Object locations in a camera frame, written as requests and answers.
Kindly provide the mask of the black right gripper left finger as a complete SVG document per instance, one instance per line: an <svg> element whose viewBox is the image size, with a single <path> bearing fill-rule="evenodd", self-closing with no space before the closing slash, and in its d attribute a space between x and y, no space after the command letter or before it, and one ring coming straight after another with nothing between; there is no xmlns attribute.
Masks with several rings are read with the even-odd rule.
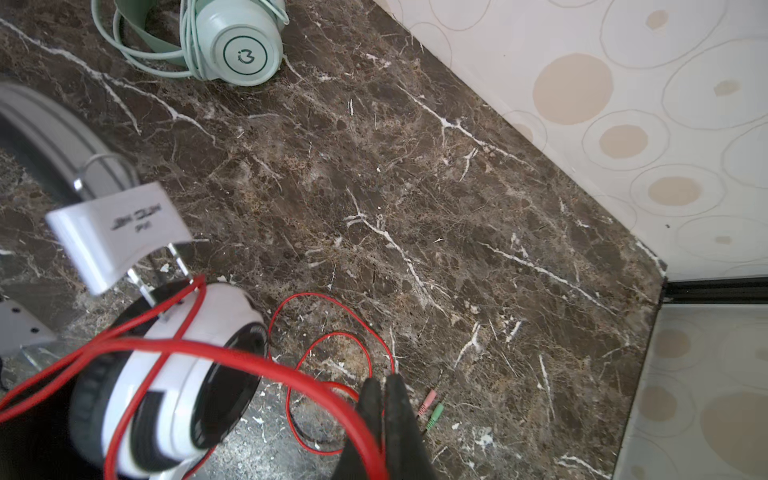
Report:
<svg viewBox="0 0 768 480"><path fill-rule="evenodd" d="M360 427L347 433L341 457L332 479L383 479L384 457L381 450L382 392L375 378L364 381L354 407Z"/></svg>

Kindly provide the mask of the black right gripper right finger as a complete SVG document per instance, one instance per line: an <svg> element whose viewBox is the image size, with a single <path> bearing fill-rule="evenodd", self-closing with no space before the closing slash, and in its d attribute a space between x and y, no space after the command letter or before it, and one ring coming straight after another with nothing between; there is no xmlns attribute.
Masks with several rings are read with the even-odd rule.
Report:
<svg viewBox="0 0 768 480"><path fill-rule="evenodd" d="M384 410L384 449L389 478L437 479L399 374L386 378Z"/></svg>

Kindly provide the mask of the white black red-cable headphones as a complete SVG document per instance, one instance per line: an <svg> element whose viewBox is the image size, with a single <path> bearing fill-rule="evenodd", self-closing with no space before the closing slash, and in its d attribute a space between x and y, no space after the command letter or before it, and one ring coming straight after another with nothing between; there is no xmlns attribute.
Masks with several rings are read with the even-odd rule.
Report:
<svg viewBox="0 0 768 480"><path fill-rule="evenodd" d="M134 268L191 233L166 191L78 115L1 87L1 145L60 202L46 220L88 290L122 277L140 297L85 345L1 402L5 479L188 479L243 418L261 381L300 392L346 433L360 390L276 363L273 328L229 283L185 273L150 287Z"/></svg>

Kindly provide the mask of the mint green headphones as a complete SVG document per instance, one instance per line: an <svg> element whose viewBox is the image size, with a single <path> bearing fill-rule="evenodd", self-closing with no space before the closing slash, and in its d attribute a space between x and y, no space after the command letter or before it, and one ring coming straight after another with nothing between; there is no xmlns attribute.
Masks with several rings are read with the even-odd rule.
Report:
<svg viewBox="0 0 768 480"><path fill-rule="evenodd" d="M90 3L98 32L135 68L160 78L222 80L253 87L270 80L283 60L282 31L290 24L283 1L215 0L178 3L177 44L146 27L156 1L116 1L111 28Z"/></svg>

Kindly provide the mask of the black corner frame post right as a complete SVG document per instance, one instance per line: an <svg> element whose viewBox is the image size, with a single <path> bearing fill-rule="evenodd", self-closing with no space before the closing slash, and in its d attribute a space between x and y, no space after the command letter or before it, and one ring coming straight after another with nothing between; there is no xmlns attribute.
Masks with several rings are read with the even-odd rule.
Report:
<svg viewBox="0 0 768 480"><path fill-rule="evenodd" d="M767 277L667 282L662 292L665 304L766 304Z"/></svg>

